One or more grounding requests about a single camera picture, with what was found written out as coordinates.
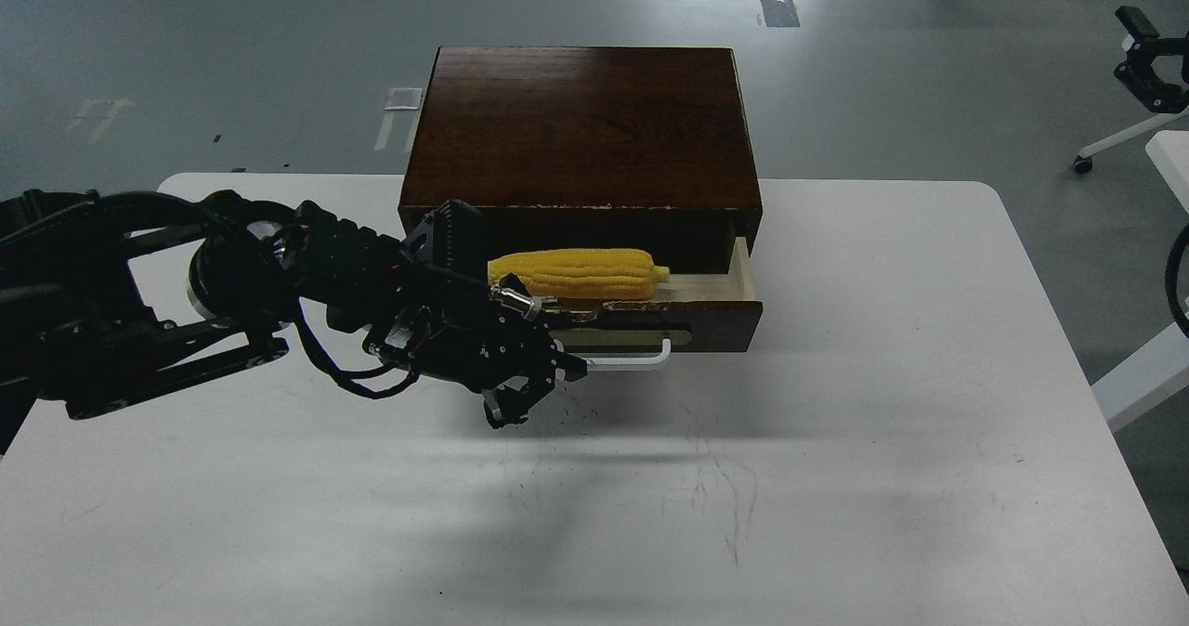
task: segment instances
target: toy corn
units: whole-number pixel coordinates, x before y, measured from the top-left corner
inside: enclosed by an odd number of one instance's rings
[[[534,296],[641,301],[658,282],[668,280],[668,267],[631,248],[568,248],[504,255],[487,263],[487,283],[508,274]]]

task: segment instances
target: drawer handle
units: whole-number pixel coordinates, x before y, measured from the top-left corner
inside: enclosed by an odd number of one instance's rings
[[[668,362],[672,353],[673,342],[668,336],[661,339],[661,351],[658,355],[642,357],[583,357],[586,359],[586,370],[656,370]]]

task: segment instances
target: drawer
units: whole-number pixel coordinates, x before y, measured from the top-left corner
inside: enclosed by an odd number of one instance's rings
[[[564,301],[553,338],[572,352],[744,352],[763,313],[747,240],[724,273],[675,273],[647,301]]]

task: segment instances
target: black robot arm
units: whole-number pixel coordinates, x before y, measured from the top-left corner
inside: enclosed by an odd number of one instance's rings
[[[144,305],[127,261],[195,240],[189,292],[205,320],[178,326]],[[461,201],[400,240],[310,201],[27,192],[0,204],[4,414],[19,426],[43,397],[86,419],[241,371],[285,355],[273,334],[291,323],[310,363],[353,394],[395,395],[427,375],[482,394],[492,426],[523,421],[559,369],[578,380],[586,362],[556,348],[514,276],[486,283],[484,244],[483,215]],[[366,330],[377,368],[340,369],[302,298],[326,305],[332,328]],[[234,334],[247,344],[191,358]],[[388,389],[360,382],[397,369]]]

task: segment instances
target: white tape mark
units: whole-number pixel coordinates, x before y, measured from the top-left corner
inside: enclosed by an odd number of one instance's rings
[[[420,87],[395,87],[388,90],[385,111],[416,111],[421,107]]]
[[[99,120],[99,126],[95,127],[95,132],[87,139],[89,145],[94,145],[99,143],[99,139],[103,138],[103,133],[107,132],[107,127],[112,126],[112,121],[115,120],[115,115],[119,114],[120,109],[125,106],[136,106],[136,104],[128,101],[127,99],[107,101],[107,104],[111,104],[111,108],[107,109],[107,114],[103,115],[103,119]]]
[[[388,148],[388,137],[392,133],[392,121],[395,119],[396,113],[384,113],[384,120],[379,123],[379,133],[376,134],[376,146],[372,148],[372,152],[378,152]]]
[[[87,119],[87,113],[90,112],[90,107],[95,106],[97,104],[102,104],[105,106],[111,106],[112,101],[109,99],[83,99],[82,106],[78,107],[78,112],[75,113],[75,117],[70,118],[70,124],[68,124],[67,131],[71,131],[73,129],[77,129],[78,125],[81,125],[82,121],[84,121],[84,119]]]
[[[413,139],[417,137],[417,124],[421,123],[421,118],[416,117],[413,119],[413,124],[409,125],[409,138],[404,140],[404,152],[413,151]]]

